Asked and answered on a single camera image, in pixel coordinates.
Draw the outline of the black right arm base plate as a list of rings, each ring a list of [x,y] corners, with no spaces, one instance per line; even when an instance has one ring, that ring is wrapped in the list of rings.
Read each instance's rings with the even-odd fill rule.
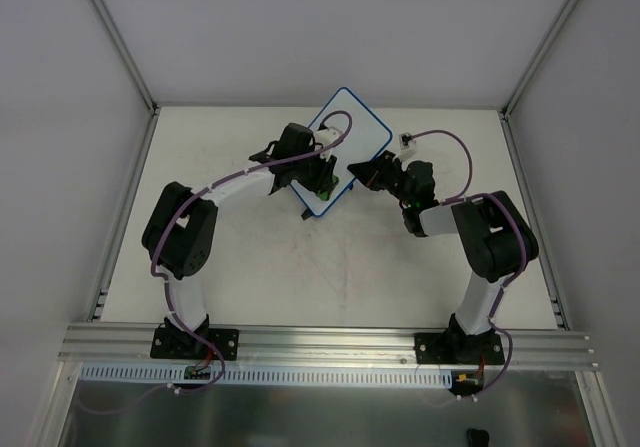
[[[490,330],[481,335],[455,337],[446,332],[420,332],[414,335],[414,351],[419,365],[501,366],[505,354],[500,336]]]

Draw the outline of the green whiteboard eraser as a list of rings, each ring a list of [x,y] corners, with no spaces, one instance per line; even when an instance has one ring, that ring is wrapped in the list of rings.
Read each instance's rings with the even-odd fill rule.
[[[326,179],[323,184],[318,187],[315,193],[316,197],[323,202],[329,201],[338,184],[339,178],[332,175],[330,179]]]

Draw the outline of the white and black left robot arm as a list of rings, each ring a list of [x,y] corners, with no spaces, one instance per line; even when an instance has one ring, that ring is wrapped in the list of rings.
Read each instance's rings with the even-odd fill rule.
[[[151,274],[165,283],[168,313],[154,333],[156,359],[206,359],[222,345],[209,327],[201,270],[212,250],[220,209],[268,196],[297,182],[321,198],[338,180],[332,150],[345,138],[335,127],[288,124],[279,139],[250,156],[247,167],[199,192],[166,185],[142,235]]]

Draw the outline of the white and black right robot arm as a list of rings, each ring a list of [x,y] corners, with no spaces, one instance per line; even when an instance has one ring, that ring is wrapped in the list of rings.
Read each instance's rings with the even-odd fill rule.
[[[414,335],[417,363],[504,365],[507,351],[494,318],[506,287],[539,255],[536,237],[510,197],[497,191],[439,202],[432,164],[413,161],[404,167],[389,151],[348,170],[367,189],[388,192],[399,201],[410,234],[457,236],[471,269],[463,300],[446,329]]]

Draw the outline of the blue framed whiteboard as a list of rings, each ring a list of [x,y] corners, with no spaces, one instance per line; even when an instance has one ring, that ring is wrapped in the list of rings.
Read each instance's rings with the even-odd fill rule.
[[[333,175],[338,182],[334,190],[325,199],[321,199],[299,182],[291,184],[292,190],[306,206],[307,218],[322,217],[334,207],[356,180],[348,166],[373,160],[386,149],[393,138],[393,133],[387,125],[347,87],[341,87],[333,94],[308,127],[317,131],[324,124],[344,133],[349,125],[344,115],[336,115],[326,120],[327,115],[334,111],[346,111],[352,119],[349,134],[332,150],[333,156],[337,159]]]

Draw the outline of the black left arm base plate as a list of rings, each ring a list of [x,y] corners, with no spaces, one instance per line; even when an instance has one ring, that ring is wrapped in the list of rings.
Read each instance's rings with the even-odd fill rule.
[[[195,333],[218,349],[225,361],[235,361],[239,346],[237,329],[201,325]],[[204,360],[209,348],[200,340],[173,325],[159,325],[153,334],[149,356],[161,360]]]

